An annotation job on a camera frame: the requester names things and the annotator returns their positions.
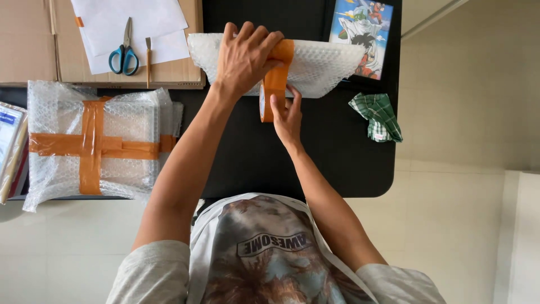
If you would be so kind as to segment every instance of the black table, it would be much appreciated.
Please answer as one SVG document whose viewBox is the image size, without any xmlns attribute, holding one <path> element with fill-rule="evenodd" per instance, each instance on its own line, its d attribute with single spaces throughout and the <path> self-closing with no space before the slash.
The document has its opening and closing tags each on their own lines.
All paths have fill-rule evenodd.
<svg viewBox="0 0 540 304">
<path fill-rule="evenodd" d="M 328 40 L 329 24 L 313 20 L 331 18 L 335 0 L 277 0 L 267 8 L 260 8 L 260 3 L 252 0 L 234 2 L 235 5 L 231 5 L 227 1 L 203 0 L 205 32 L 221 32 L 227 21 L 241 26 L 250 20 L 255 25 L 264 24 L 269 30 L 279 29 L 286 38 Z M 394 5 L 394 16 L 382 79 L 356 77 L 353 82 L 341 82 L 323 98 L 302 101 L 302 143 L 322 174 L 343 197 L 380 196 L 394 179 L 395 143 L 376 143 L 369 139 L 368 122 L 348 105 L 358 92 L 386 92 L 397 114 L 401 0 L 386 3 Z M 294 21 L 294 18 L 306 16 L 311 22 Z M 170 90 L 171 99 L 185 105 L 182 133 L 197 114 L 208 88 L 207 85 L 204 90 Z M 98 94 L 114 96 L 134 91 L 144 90 L 99 89 Z M 26 89 L 0 88 L 0 100 L 25 107 Z M 202 198 L 218 199 L 246 192 L 304 199 L 292 161 L 273 125 L 260 122 L 257 97 L 242 97 L 236 104 L 218 146 Z"/>
</svg>

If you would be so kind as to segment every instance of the gray sleeve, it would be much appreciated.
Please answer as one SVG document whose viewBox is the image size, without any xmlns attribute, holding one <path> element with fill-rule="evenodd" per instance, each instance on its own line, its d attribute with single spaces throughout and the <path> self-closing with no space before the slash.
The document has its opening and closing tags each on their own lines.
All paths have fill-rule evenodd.
<svg viewBox="0 0 540 304">
<path fill-rule="evenodd" d="M 107 304 L 185 303 L 190 248 L 179 241 L 158 241 L 129 254 L 114 280 Z"/>
<path fill-rule="evenodd" d="M 382 264 L 367 264 L 356 271 L 379 304 L 446 303 L 425 274 Z"/>
</svg>

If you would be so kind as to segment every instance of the wooden brush handle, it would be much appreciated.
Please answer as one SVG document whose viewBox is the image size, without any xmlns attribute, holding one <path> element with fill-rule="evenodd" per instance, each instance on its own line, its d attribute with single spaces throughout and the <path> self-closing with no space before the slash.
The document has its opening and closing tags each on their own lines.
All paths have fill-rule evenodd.
<svg viewBox="0 0 540 304">
<path fill-rule="evenodd" d="M 146 88 L 150 88 L 150 58 L 152 50 L 146 50 Z"/>
</svg>

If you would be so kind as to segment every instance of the green checkered cloth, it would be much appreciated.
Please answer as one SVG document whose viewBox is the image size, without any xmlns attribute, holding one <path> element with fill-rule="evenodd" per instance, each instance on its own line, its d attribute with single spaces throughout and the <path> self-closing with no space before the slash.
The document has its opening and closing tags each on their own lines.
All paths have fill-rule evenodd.
<svg viewBox="0 0 540 304">
<path fill-rule="evenodd" d="M 401 129 L 386 94 L 354 96 L 349 102 L 362 117 L 369 120 L 368 136 L 376 142 L 402 142 Z"/>
</svg>

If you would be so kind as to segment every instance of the scissor blade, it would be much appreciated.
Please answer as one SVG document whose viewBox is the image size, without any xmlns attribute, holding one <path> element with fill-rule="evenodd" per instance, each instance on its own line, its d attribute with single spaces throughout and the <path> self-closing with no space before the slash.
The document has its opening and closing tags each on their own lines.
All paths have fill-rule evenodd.
<svg viewBox="0 0 540 304">
<path fill-rule="evenodd" d="M 127 19 L 126 30 L 124 31 L 124 46 L 128 46 L 131 43 L 131 17 Z"/>
</svg>

